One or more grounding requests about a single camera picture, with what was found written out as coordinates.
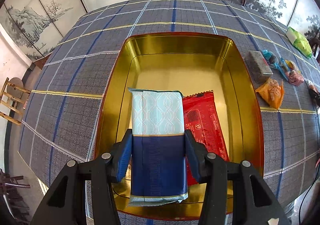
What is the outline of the bamboo wooden stool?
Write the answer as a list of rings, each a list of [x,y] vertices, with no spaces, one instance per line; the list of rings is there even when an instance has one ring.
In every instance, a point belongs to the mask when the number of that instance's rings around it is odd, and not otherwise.
[[[20,78],[14,77],[9,79],[7,77],[1,89],[1,105],[7,107],[10,112],[13,111],[18,114],[20,119],[15,119],[3,112],[1,112],[1,117],[16,125],[21,125],[23,112],[17,107],[18,104],[22,104],[22,109],[24,109],[30,94],[31,90],[24,87],[23,81]]]

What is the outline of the blue white snack packet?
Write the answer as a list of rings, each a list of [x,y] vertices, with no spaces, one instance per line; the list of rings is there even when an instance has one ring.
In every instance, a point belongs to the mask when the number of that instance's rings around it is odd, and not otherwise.
[[[130,88],[132,149],[130,206],[188,198],[184,115],[179,91]]]

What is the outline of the dark wooden chair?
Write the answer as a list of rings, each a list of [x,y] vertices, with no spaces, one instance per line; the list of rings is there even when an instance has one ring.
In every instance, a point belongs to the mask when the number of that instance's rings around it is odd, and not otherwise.
[[[312,49],[313,56],[316,58],[317,62],[320,62],[320,40],[318,38],[311,38],[309,40],[310,47]]]

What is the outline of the pink candy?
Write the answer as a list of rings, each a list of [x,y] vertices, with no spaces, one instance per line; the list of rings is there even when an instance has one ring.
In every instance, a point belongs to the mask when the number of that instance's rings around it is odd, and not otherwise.
[[[287,78],[288,82],[293,86],[299,86],[304,82],[303,76],[295,70],[288,71]]]

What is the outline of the yellow sesame bar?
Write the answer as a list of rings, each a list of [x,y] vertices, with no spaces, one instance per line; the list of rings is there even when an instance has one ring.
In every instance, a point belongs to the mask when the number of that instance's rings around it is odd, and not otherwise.
[[[291,71],[299,72],[299,68],[297,67],[297,65],[293,61],[285,60],[285,62]]]

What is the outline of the red snack packet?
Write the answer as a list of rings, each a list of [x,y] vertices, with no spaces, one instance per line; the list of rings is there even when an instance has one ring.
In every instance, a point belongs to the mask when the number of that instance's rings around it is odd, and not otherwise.
[[[186,96],[182,99],[184,128],[190,130],[195,141],[205,146],[224,161],[229,156],[216,111],[212,90]]]

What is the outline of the blue candy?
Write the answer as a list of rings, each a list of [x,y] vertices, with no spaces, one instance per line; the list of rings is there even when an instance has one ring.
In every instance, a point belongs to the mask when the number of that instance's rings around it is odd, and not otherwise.
[[[291,70],[283,58],[281,58],[280,60],[276,58],[275,62],[273,63],[273,67],[280,72],[285,80],[289,80]]]
[[[278,63],[278,58],[269,50],[262,50],[263,57],[269,65],[275,65]]]

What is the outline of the red toffee tin box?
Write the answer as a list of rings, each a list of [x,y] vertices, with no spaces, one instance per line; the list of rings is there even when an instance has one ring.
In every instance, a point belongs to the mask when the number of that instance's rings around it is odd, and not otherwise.
[[[121,47],[98,120],[95,157],[111,151],[132,128],[129,88],[180,91],[189,96],[212,90],[231,162],[247,160],[263,175],[264,135],[260,107],[248,70],[235,42],[221,35],[167,32],[135,35]],[[188,188],[181,203],[130,206],[131,166],[112,184],[116,208],[157,220],[197,220],[205,184]]]

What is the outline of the red labelled sesame block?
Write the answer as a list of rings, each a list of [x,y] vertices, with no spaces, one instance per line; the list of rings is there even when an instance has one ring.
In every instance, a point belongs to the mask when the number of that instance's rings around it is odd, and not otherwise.
[[[273,72],[260,51],[249,51],[246,55],[246,64],[257,83],[267,81]]]

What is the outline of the green tissue pack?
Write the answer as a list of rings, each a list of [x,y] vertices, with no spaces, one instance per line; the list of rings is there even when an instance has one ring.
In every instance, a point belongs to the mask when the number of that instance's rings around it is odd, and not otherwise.
[[[291,44],[304,55],[307,59],[312,57],[311,46],[305,36],[300,34],[298,31],[289,27],[286,31],[286,36],[291,42]]]

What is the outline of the orange yellow snack packet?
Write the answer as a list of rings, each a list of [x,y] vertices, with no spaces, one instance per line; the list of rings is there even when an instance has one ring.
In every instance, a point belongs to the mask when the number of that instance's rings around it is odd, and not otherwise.
[[[282,81],[281,84],[279,84],[276,80],[269,78],[263,85],[259,86],[255,92],[258,93],[270,107],[278,110],[284,98],[284,83]]]

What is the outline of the plaid grey tablecloth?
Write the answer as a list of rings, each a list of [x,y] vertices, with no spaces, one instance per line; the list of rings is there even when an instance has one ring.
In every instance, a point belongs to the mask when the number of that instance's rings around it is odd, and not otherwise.
[[[57,44],[25,112],[19,153],[46,189],[70,158],[92,159],[103,95],[125,39],[136,34],[200,32],[231,38],[241,54],[267,49],[295,61],[319,83],[319,65],[261,12],[222,0],[129,0],[79,18]],[[285,84],[279,111],[261,101],[265,179],[281,204],[310,188],[319,158],[319,116],[306,84]]]

